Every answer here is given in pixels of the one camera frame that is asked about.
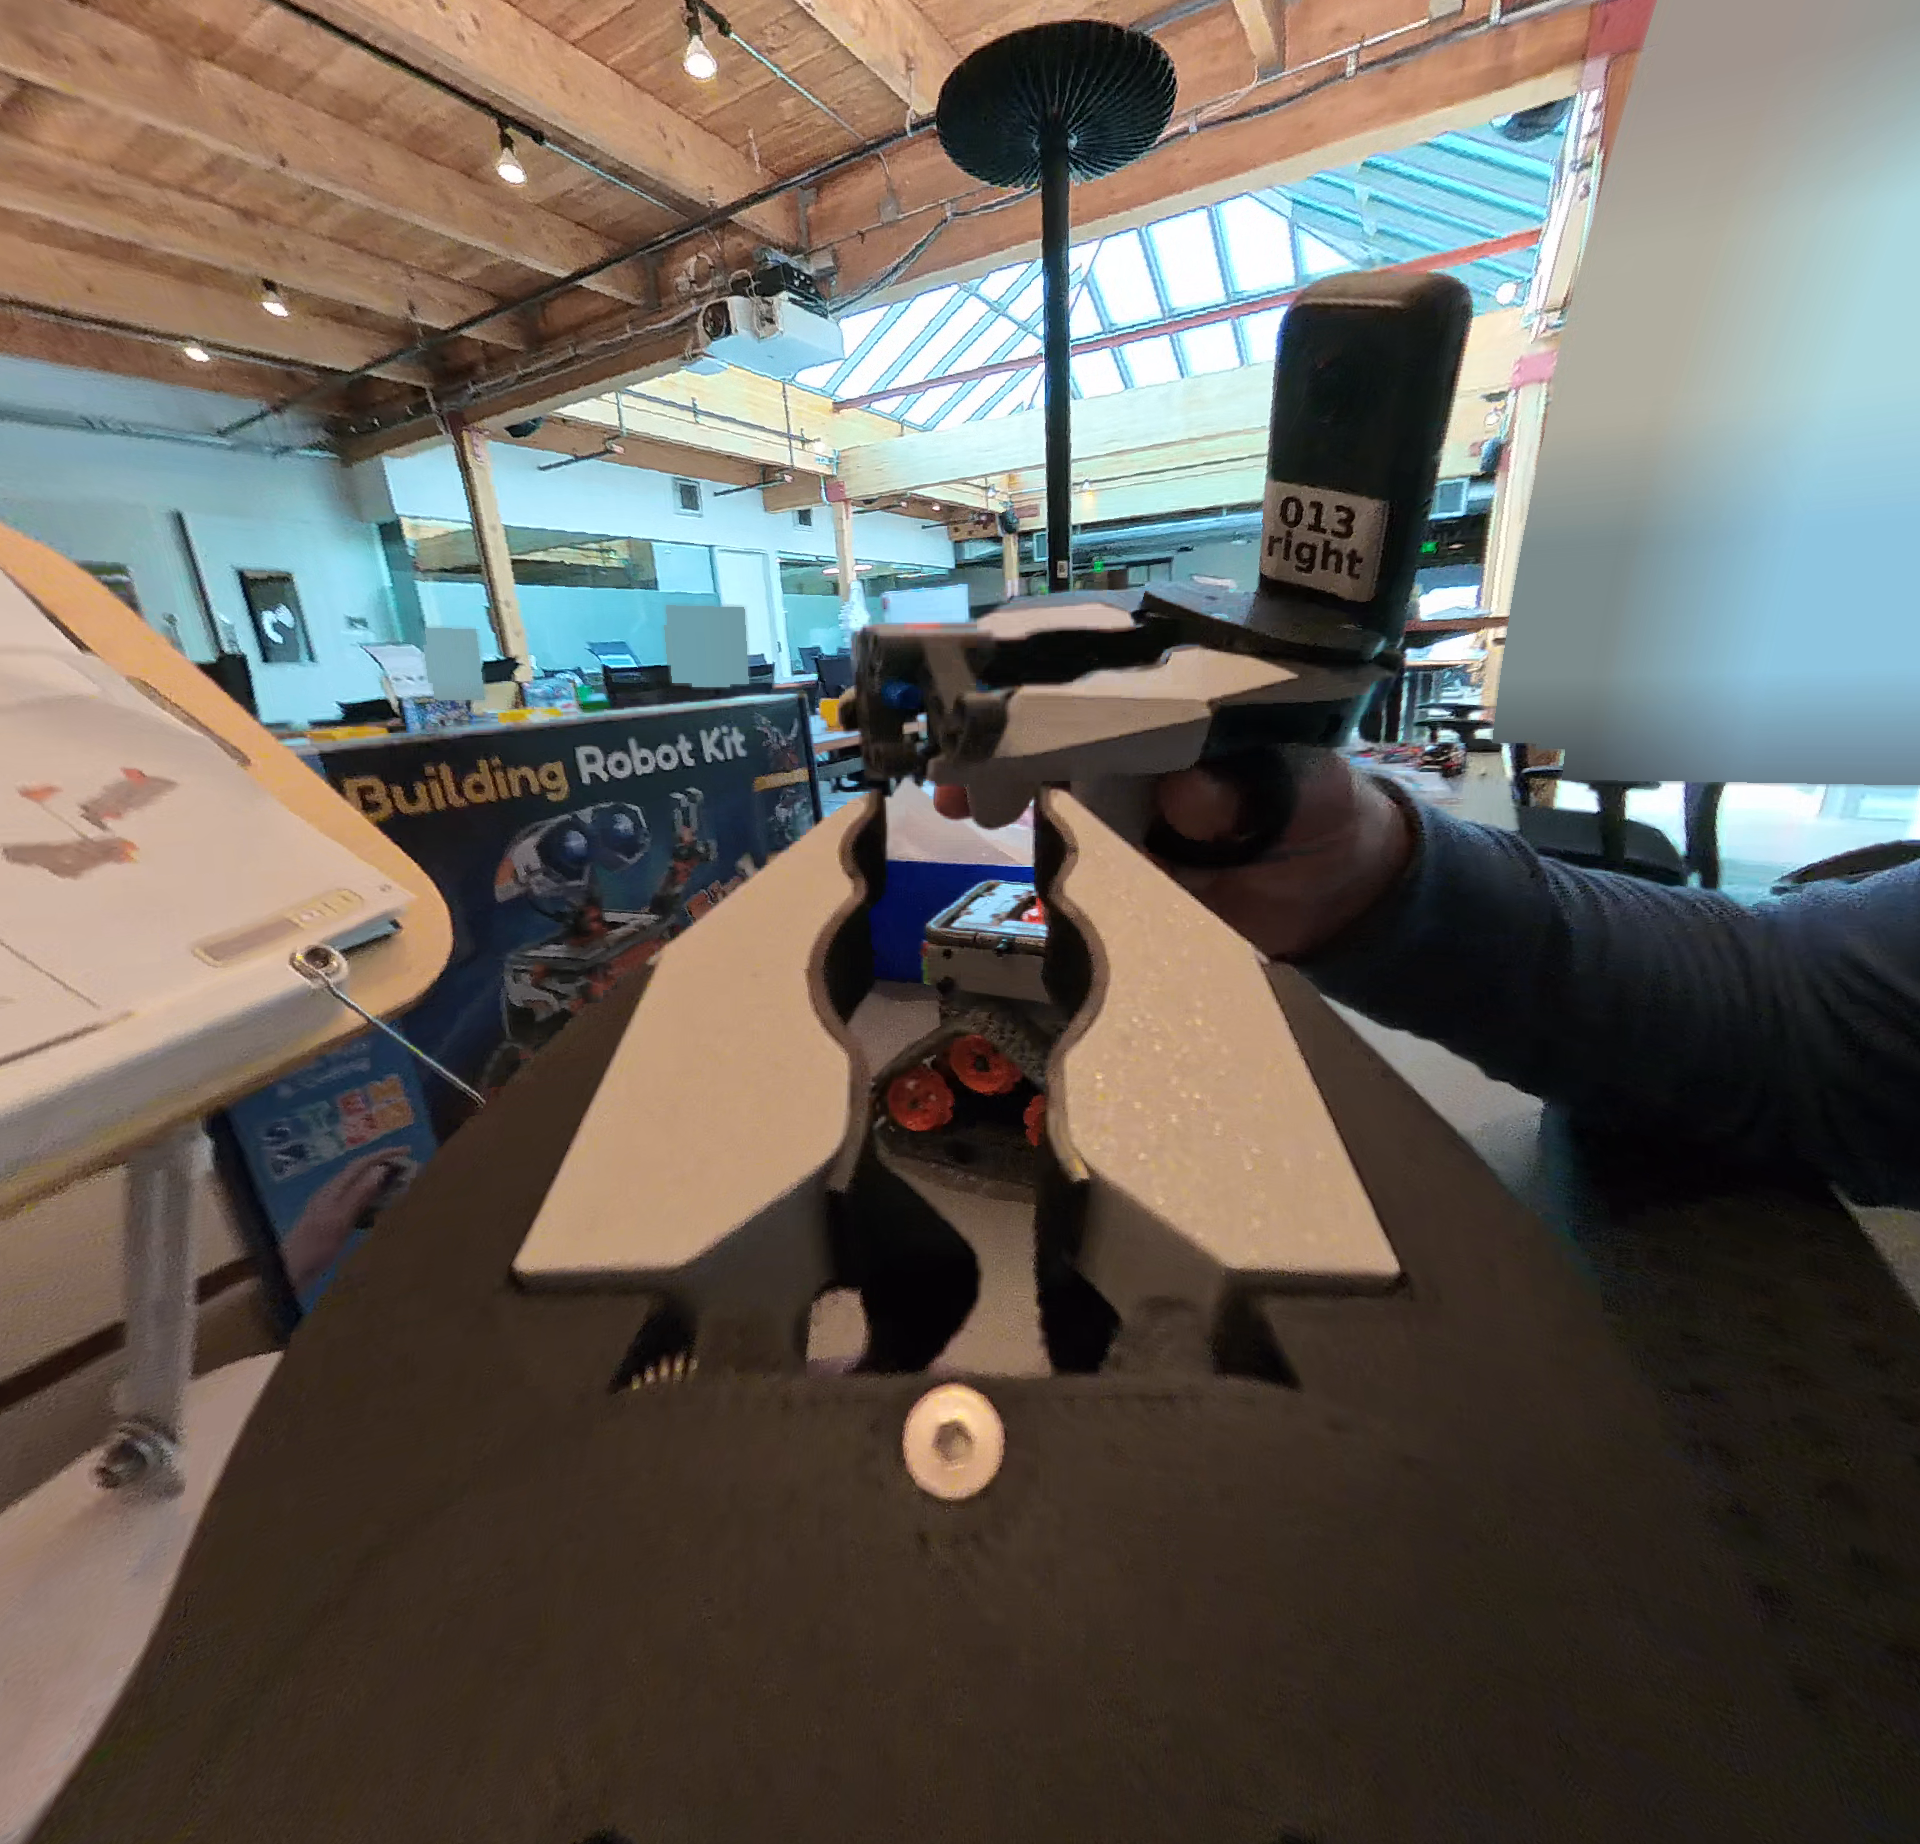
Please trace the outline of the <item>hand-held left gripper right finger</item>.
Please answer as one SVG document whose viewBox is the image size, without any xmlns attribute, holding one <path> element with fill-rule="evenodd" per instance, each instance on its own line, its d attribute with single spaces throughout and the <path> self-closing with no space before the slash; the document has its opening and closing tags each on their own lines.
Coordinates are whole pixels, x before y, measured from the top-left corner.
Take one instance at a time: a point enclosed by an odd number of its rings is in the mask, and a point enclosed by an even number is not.
<svg viewBox="0 0 1920 1844">
<path fill-rule="evenodd" d="M 1049 1356 L 1263 1295 L 1372 1300 L 1404 1265 L 1264 960 L 1064 788 L 1040 797 L 1040 1305 Z"/>
</svg>

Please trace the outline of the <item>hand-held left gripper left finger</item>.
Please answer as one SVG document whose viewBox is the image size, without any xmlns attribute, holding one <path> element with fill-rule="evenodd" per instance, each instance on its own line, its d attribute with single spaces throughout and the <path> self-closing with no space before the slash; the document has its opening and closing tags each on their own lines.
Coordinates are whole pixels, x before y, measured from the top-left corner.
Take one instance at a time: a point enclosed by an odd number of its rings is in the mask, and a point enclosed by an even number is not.
<svg viewBox="0 0 1920 1844">
<path fill-rule="evenodd" d="M 884 801 L 807 832 L 661 954 L 515 1257 L 536 1292 L 819 1293 L 856 1168 Z"/>
</svg>

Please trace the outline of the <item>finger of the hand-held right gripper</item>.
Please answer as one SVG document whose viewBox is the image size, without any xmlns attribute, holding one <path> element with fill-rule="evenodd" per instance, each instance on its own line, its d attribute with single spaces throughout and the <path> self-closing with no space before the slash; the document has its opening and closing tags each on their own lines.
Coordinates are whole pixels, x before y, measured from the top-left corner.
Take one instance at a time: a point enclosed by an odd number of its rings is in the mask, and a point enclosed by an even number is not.
<svg viewBox="0 0 1920 1844">
<path fill-rule="evenodd" d="M 982 616 L 982 636 L 996 646 L 1034 638 L 1136 635 L 1138 608 L 1109 600 L 1011 600 Z"/>
<path fill-rule="evenodd" d="M 1201 755 L 1222 664 L 1187 646 L 1153 667 L 1016 686 L 993 747 L 959 752 L 959 816 L 1013 824 L 1045 787 L 1062 787 L 1105 824 L 1146 824 L 1153 781 Z"/>
</svg>

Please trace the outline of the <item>grey orange brick assembly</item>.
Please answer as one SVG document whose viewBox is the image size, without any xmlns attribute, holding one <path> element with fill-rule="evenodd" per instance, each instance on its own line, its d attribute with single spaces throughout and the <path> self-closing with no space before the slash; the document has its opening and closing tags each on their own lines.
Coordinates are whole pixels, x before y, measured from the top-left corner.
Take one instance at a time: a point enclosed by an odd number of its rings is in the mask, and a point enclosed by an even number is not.
<svg viewBox="0 0 1920 1844">
<path fill-rule="evenodd" d="M 979 625 L 867 625 L 853 636 L 841 721 L 856 731 L 858 785 L 891 792 L 942 757 L 987 757 L 1027 641 Z"/>
</svg>

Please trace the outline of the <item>person's right forearm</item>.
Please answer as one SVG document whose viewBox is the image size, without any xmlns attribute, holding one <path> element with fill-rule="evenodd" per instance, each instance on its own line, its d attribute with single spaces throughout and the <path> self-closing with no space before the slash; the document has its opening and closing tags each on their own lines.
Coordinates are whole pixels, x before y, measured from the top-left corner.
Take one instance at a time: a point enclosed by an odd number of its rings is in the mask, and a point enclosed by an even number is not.
<svg viewBox="0 0 1920 1844">
<path fill-rule="evenodd" d="M 1394 885 L 1297 960 L 1321 991 L 1585 1125 L 1915 1208 L 1913 863 L 1746 906 L 1404 818 Z"/>
</svg>

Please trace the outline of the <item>person's right hand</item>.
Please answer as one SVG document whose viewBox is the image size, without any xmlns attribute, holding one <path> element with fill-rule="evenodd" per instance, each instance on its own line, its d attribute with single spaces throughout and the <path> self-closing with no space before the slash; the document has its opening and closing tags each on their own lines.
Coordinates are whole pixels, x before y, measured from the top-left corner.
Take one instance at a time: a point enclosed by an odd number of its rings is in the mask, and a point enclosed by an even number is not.
<svg viewBox="0 0 1920 1844">
<path fill-rule="evenodd" d="M 1193 869 L 1159 858 L 1159 868 L 1263 957 L 1297 964 L 1398 889 L 1419 823 L 1394 788 L 1356 774 L 1337 752 L 1288 746 L 1278 761 L 1292 813 L 1255 861 Z M 1154 785 L 1158 821 L 1196 847 L 1251 838 L 1258 813 L 1253 777 L 1223 762 Z"/>
</svg>

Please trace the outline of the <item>black ceiling pole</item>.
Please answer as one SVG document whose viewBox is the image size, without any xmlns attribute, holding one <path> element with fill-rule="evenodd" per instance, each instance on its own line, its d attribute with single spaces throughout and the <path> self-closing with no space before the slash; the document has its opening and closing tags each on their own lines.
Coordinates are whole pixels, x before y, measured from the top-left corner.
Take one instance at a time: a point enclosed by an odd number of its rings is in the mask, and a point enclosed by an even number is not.
<svg viewBox="0 0 1920 1844">
<path fill-rule="evenodd" d="M 1165 132 L 1177 68 L 1136 27 L 1098 20 L 1008 33 L 947 78 L 935 130 L 974 183 L 1042 197 L 1045 582 L 1072 580 L 1072 190 L 1131 168 Z"/>
</svg>

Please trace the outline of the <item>grey tracked toy robot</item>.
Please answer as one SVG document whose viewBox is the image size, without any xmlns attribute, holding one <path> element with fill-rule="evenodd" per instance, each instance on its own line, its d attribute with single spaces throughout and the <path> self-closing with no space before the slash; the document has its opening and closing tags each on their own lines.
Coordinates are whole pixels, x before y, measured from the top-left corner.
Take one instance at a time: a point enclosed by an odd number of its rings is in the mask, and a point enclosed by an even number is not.
<svg viewBox="0 0 1920 1844">
<path fill-rule="evenodd" d="M 932 1024 L 875 1076 L 877 1143 L 893 1160 L 986 1195 L 1042 1184 L 1047 1064 L 1068 1028 L 1045 944 L 1031 882 L 979 882 L 926 924 Z"/>
</svg>

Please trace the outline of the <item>blue plastic bin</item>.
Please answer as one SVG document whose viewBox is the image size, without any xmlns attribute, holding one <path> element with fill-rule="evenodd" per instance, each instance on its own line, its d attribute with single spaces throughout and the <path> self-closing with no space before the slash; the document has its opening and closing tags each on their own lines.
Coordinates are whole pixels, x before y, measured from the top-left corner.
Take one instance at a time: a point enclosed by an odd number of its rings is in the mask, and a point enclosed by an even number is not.
<svg viewBox="0 0 1920 1844">
<path fill-rule="evenodd" d="M 882 894 L 873 906 L 877 978 L 922 983 L 926 925 L 987 880 L 1031 885 L 1033 830 L 979 832 L 942 816 L 890 816 Z"/>
</svg>

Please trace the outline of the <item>dark blue robot kit box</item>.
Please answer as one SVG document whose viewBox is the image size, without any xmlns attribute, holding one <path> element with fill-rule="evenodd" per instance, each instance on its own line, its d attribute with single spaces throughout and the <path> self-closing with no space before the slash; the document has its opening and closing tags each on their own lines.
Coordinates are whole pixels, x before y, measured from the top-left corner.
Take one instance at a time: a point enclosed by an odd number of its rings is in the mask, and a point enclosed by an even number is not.
<svg viewBox="0 0 1920 1844">
<path fill-rule="evenodd" d="M 428 1159 L 590 1006 L 814 827 L 790 689 L 306 755 L 437 889 L 451 960 L 387 1030 L 215 1131 L 278 1333 L 313 1311 Z"/>
</svg>

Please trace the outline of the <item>white ceiling projector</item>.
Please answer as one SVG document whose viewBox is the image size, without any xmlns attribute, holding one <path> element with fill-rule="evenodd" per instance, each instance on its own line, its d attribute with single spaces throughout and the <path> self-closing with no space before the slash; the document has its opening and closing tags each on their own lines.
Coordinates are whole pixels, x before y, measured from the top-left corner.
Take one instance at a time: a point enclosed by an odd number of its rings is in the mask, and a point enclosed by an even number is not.
<svg viewBox="0 0 1920 1844">
<path fill-rule="evenodd" d="M 732 273 L 691 317 L 682 364 L 691 370 L 740 368 L 790 384 L 807 368 L 836 368 L 846 356 L 842 323 L 814 275 L 790 258 L 763 258 Z"/>
</svg>

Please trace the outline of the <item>black office chair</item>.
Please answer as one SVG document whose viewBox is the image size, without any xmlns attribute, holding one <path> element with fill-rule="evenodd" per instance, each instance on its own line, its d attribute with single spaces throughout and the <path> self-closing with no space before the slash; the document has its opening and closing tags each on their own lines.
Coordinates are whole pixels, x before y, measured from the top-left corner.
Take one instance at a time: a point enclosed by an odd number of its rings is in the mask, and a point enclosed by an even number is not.
<svg viewBox="0 0 1920 1844">
<path fill-rule="evenodd" d="M 1592 809 L 1546 803 L 1546 790 L 1564 785 L 1594 794 Z M 1558 767 L 1523 767 L 1512 777 L 1516 830 L 1540 856 L 1585 872 L 1609 872 L 1657 886 L 1686 886 L 1691 866 L 1683 849 L 1657 827 L 1629 813 L 1626 797 L 1643 781 L 1570 779 Z"/>
</svg>

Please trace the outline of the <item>white instruction booklet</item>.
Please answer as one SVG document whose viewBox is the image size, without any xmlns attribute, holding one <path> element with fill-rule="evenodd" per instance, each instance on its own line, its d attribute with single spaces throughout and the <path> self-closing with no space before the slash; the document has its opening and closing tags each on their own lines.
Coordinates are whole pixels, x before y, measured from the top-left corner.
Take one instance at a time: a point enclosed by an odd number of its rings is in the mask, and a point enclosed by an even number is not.
<svg viewBox="0 0 1920 1844">
<path fill-rule="evenodd" d="M 411 906 L 4 584 L 4 1060 L 275 1008 L 305 988 L 297 948 L 383 937 Z"/>
</svg>

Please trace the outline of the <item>black wall sign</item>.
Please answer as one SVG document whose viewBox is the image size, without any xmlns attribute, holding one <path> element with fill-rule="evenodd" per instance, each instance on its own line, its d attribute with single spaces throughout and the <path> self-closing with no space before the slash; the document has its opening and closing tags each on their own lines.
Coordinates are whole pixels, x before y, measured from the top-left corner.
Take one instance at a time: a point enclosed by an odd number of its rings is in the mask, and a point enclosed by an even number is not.
<svg viewBox="0 0 1920 1844">
<path fill-rule="evenodd" d="M 252 625 L 262 667 L 313 667 L 317 662 L 297 580 L 291 572 L 245 568 L 235 574 Z"/>
</svg>

